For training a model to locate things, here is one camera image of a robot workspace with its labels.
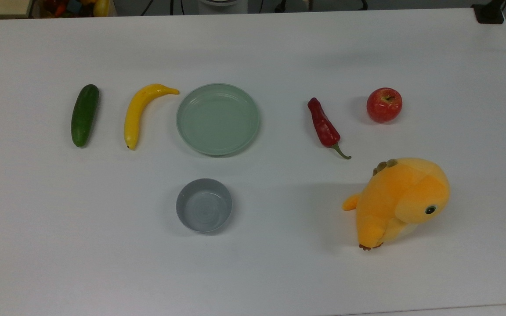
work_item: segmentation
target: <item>red chili pepper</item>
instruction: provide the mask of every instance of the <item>red chili pepper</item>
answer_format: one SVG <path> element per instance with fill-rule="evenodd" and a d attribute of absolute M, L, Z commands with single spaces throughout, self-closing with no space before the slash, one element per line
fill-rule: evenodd
<path fill-rule="evenodd" d="M 57 18 L 62 16 L 62 14 L 64 14 L 64 12 L 66 12 L 67 5 L 68 5 L 68 2 L 60 2 L 60 4 L 58 4 L 58 8 L 56 9 L 56 13 L 54 13 L 54 16 Z"/>
<path fill-rule="evenodd" d="M 307 103 L 307 107 L 310 109 L 311 120 L 314 122 L 315 131 L 317 132 L 319 141 L 323 144 L 323 146 L 333 148 L 339 152 L 341 157 L 350 159 L 351 156 L 345 156 L 343 152 L 341 152 L 341 149 L 339 148 L 339 140 L 341 140 L 341 136 L 323 112 L 322 104 L 316 98 L 311 98 L 310 102 Z"/>

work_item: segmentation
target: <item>plate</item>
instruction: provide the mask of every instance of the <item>plate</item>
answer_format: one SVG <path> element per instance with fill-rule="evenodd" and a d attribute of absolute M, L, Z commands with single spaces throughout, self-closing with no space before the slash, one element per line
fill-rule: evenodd
<path fill-rule="evenodd" d="M 228 189 L 213 179 L 190 182 L 177 196 L 177 216 L 186 227 L 199 233 L 220 228 L 231 214 Z"/>
<path fill-rule="evenodd" d="M 247 92 L 229 84 L 201 86 L 177 110 L 177 129 L 192 148 L 210 156 L 243 150 L 259 129 L 257 105 Z"/>

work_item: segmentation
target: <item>plush dinosaur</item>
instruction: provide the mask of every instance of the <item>plush dinosaur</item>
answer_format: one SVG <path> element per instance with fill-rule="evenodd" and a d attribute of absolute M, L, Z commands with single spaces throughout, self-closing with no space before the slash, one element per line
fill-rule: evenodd
<path fill-rule="evenodd" d="M 442 169 L 421 158 L 380 162 L 366 188 L 343 203 L 357 209 L 359 247 L 371 250 L 411 232 L 444 209 L 450 184 Z"/>

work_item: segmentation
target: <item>toy eye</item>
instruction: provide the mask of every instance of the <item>toy eye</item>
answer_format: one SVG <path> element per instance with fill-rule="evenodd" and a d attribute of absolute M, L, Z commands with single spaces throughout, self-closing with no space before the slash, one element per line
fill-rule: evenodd
<path fill-rule="evenodd" d="M 425 214 L 432 214 L 434 211 L 436 211 L 436 205 L 431 205 L 425 210 Z"/>

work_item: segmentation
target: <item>toy tail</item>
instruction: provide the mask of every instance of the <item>toy tail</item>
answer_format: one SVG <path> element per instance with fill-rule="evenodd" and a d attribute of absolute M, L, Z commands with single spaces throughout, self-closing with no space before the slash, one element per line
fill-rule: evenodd
<path fill-rule="evenodd" d="M 357 208 L 359 197 L 360 194 L 354 194 L 350 196 L 350 198 L 346 199 L 345 202 L 343 202 L 343 210 L 350 211 Z"/>

